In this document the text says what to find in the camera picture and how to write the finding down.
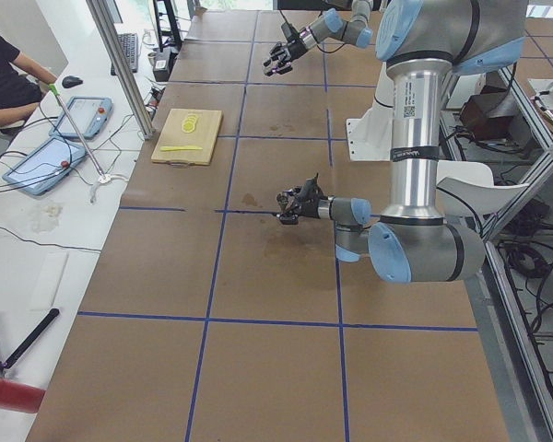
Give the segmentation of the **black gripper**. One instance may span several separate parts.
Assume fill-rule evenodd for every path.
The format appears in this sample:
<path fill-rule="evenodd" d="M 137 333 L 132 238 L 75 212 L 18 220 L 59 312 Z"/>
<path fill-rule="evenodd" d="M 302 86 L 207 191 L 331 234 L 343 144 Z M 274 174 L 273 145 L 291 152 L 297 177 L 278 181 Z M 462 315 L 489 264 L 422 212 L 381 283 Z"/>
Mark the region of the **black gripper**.
<path fill-rule="evenodd" d="M 278 214 L 278 220 L 282 225 L 297 225 L 301 216 L 319 219 L 319 205 L 321 195 L 313 193 L 303 196 L 302 187 L 295 186 L 284 190 L 288 193 L 289 204 L 300 204 L 300 208 L 283 211 Z"/>
<path fill-rule="evenodd" d="M 302 40 L 277 42 L 270 50 L 268 58 L 263 61 L 265 75 L 284 75 L 293 69 L 290 59 L 299 59 L 307 52 Z"/>

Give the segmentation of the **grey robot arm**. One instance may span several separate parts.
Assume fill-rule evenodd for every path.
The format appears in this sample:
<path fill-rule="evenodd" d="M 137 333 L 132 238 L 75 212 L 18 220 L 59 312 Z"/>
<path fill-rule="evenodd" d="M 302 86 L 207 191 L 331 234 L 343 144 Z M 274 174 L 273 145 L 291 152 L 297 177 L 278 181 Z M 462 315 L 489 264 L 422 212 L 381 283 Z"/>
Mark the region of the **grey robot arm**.
<path fill-rule="evenodd" d="M 302 29 L 296 29 L 284 20 L 281 30 L 285 42 L 277 42 L 268 58 L 263 62 L 264 74 L 284 75 L 292 70 L 292 63 L 326 39 L 341 41 L 364 49 L 370 43 L 373 31 L 369 26 L 372 11 L 384 10 L 388 1 L 325 1 L 332 7 L 323 11 L 318 18 Z"/>
<path fill-rule="evenodd" d="M 394 84 L 391 122 L 391 201 L 375 224 L 370 204 L 325 195 L 316 179 L 278 195 L 278 219 L 301 217 L 335 224 L 340 261 L 368 256 L 391 283 L 468 278 L 485 259 L 480 235 L 445 221 L 435 204 L 439 165 L 441 83 L 446 75 L 481 74 L 514 64 L 524 46 L 524 1 L 393 1 L 377 31 L 368 21 L 371 1 L 351 4 L 344 20 L 325 11 L 304 29 L 282 26 L 286 41 L 274 46 L 265 73 L 284 74 L 294 60 L 332 38 L 358 47 L 374 42 Z"/>

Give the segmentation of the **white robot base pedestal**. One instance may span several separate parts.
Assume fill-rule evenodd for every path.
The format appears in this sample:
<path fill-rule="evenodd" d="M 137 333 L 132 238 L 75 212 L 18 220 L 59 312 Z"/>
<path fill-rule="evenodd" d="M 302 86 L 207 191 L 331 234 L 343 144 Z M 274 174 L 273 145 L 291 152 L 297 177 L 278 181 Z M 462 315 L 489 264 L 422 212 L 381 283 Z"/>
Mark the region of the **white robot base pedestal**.
<path fill-rule="evenodd" d="M 372 106 L 360 119 L 347 119 L 351 161 L 388 161 L 391 151 L 394 83 L 382 64 Z"/>

